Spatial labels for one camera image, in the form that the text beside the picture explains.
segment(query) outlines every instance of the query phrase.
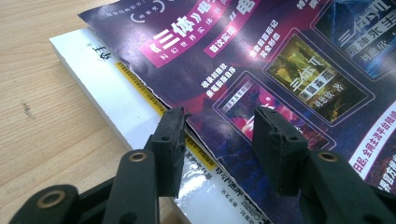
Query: yellow stripe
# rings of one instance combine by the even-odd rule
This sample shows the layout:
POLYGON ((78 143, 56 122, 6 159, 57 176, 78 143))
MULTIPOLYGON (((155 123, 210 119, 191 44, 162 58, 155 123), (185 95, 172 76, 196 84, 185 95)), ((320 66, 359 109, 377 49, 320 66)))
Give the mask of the yellow stripe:
MULTIPOLYGON (((129 70, 123 63, 115 63, 116 67, 122 72, 122 74, 129 80, 129 82, 139 91, 139 93, 146 99, 146 101, 154 108, 154 110, 162 116, 165 113, 166 108, 163 104, 149 91, 145 84, 129 70)), ((209 170, 213 170, 217 167, 216 163, 204 152, 195 141, 186 135, 187 147, 209 170)))

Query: movie poster image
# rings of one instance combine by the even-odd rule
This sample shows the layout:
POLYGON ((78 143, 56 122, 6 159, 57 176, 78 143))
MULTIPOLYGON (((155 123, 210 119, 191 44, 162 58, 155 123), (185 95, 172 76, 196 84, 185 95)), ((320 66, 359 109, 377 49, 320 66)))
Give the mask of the movie poster image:
POLYGON ((299 130, 308 140, 309 149, 319 149, 329 143, 326 138, 297 117, 291 110, 281 104, 273 94, 247 74, 249 72, 244 72, 242 81, 238 82, 225 99, 220 100, 221 103, 216 105, 216 109, 248 141, 251 142, 253 138, 254 110, 257 106, 265 106, 279 112, 299 130))
POLYGON ((330 123, 367 97, 297 35, 266 72, 330 123))
POLYGON ((334 1, 315 28, 376 79, 396 68, 395 24, 391 0, 334 1))

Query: book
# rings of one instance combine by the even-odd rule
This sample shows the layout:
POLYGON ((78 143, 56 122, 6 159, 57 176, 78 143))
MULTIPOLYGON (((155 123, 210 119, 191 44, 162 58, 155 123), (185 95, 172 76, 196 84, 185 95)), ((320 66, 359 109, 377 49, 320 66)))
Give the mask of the book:
MULTIPOLYGON (((143 148, 164 111, 150 91, 89 28, 50 39, 60 61, 121 142, 143 148)), ((180 193, 183 223, 270 223, 225 172, 187 139, 180 193)))
POLYGON ((79 16, 167 106, 184 106, 208 152, 276 223, 301 221, 251 149, 253 110, 395 193, 396 5, 369 1, 119 1, 79 16))

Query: white book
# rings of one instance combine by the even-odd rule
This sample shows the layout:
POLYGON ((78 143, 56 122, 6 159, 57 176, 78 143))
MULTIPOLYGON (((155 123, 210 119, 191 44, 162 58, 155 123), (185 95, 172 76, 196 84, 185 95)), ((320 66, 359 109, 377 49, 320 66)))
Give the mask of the white book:
MULTIPOLYGON (((121 142, 129 149, 143 148, 163 111, 155 97, 90 28, 50 42, 121 142)), ((187 143, 180 193, 174 199, 187 223, 270 223, 204 151, 190 139, 187 143)))

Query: magazine cover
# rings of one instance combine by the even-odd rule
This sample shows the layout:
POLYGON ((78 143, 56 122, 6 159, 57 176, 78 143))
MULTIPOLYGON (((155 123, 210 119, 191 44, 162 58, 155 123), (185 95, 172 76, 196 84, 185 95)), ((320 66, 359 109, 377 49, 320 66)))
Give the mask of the magazine cover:
MULTIPOLYGON (((90 28, 52 37, 50 42, 122 144, 143 148, 165 112, 151 91, 90 28)), ((169 202, 177 205, 182 223, 270 223, 210 156, 186 137, 180 191, 169 202)))
POLYGON ((303 220, 251 149, 256 106, 396 193, 392 0, 121 0, 79 16, 159 99, 193 114, 208 151, 273 222, 303 220))

